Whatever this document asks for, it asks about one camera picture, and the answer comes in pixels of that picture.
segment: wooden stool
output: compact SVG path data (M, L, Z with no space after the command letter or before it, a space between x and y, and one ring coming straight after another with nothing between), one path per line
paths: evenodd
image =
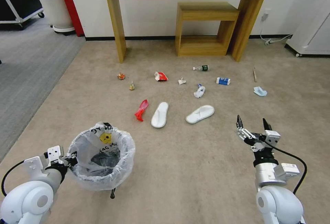
M179 2L175 47L178 56L225 56L239 11L228 2ZM183 21L220 20L217 36L182 36Z

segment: white planter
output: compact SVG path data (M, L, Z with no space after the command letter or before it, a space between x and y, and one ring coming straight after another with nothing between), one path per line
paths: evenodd
M64 0L40 0L40 2L55 31L68 32L75 30Z

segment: trash can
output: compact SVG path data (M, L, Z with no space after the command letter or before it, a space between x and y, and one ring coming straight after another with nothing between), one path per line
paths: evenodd
M75 180L85 189L112 190L113 194L132 171L135 144L128 132L99 122L72 141L68 154L74 152L78 163L71 172Z
M66 8L68 9L73 27L75 28L77 36L83 36L84 35L84 30L81 25L75 4L73 0L64 0Z

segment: blue face mask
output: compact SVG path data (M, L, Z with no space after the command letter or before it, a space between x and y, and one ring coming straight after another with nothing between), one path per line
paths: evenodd
M265 97L267 95L267 91L263 90L260 86L257 86L254 89L254 93L259 95L260 97Z

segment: yellow label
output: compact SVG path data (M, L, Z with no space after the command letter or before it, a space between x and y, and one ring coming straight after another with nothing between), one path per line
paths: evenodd
M110 144L111 143L111 134L109 133L103 133L100 135L100 140L103 142L103 144Z

